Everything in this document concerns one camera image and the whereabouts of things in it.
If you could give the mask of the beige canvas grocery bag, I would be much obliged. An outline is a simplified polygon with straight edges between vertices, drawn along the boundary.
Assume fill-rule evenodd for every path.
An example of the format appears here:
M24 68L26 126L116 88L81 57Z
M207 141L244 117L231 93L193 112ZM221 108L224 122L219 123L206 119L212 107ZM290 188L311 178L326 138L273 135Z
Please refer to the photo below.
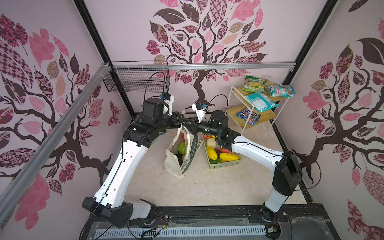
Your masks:
M203 142L198 135L192 135L184 126L180 127L166 150L166 172L183 179L202 146Z

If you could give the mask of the green cabbage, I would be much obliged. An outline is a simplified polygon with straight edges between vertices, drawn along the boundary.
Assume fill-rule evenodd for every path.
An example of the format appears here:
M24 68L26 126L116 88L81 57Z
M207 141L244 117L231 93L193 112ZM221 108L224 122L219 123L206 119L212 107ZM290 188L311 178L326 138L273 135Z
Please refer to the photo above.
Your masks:
M178 145L178 153L182 156L185 156L187 154L187 145L186 142L181 142Z

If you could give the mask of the light green plastic basket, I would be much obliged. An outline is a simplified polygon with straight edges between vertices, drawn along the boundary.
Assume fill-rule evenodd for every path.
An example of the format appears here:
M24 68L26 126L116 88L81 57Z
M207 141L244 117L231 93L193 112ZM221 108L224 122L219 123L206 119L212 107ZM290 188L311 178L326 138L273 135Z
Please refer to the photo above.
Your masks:
M223 168L223 167L228 167L228 166L235 166L235 165L238 165L238 164L242 161L242 157L241 157L240 154L235 153L235 152L230 151L230 150L225 149L225 148L221 148L219 145L218 145L217 148L215 148L215 151L216 151L216 153L217 153L217 155L218 155L218 159L217 159L217 160L210 160L210 159L208 158L207 151L206 151L206 147L207 147L207 139L209 139L209 138L214 138L214 139L215 139L215 137L213 137L213 136L211 136L211 135L205 135L205 134L200 134L200 137L201 137L202 140L203 140L204 151L205 151L205 153L206 153L206 157L207 157L207 159L208 159L208 164L209 164L209 168L210 168L210 169L217 169L217 168ZM237 160L237 161L232 161L232 162L222 161L222 160L220 159L220 153L232 153L232 154L236 154L236 155L238 155L238 156L240 157L240 159Z

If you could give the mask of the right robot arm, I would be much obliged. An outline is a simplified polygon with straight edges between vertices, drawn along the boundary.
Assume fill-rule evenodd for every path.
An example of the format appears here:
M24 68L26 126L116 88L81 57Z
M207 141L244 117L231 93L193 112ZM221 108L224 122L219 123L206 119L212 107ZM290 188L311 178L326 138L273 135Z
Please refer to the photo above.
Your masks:
M298 156L268 149L252 142L240 133L229 128L228 117L222 111L214 111L209 121L198 117L186 118L183 126L193 135L202 133L216 137L216 143L227 150L244 155L270 170L274 176L272 190L263 203L262 213L273 217L292 196L303 173Z

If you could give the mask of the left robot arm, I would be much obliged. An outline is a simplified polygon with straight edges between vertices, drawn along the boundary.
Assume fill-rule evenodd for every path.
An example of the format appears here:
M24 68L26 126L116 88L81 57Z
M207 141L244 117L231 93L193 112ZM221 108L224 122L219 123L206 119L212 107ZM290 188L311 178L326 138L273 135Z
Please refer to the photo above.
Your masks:
M166 93L143 102L143 112L123 134L122 147L110 173L95 195L83 200L84 209L117 228L123 228L132 219L148 218L153 204L126 203L124 196L138 163L153 141L167 129L182 126L184 115L172 111L173 102L174 96Z

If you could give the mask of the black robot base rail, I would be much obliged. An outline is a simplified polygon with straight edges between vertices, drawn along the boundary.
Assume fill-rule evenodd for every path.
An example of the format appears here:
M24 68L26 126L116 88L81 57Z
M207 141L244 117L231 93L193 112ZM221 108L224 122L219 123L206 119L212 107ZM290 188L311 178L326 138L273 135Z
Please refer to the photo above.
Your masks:
M203 237L198 240L338 240L330 217L321 204L284 205L272 222L262 218L260 205L157 207L153 220L136 219L123 228L264 226L265 236ZM97 229L123 229L91 217L80 240L91 240Z

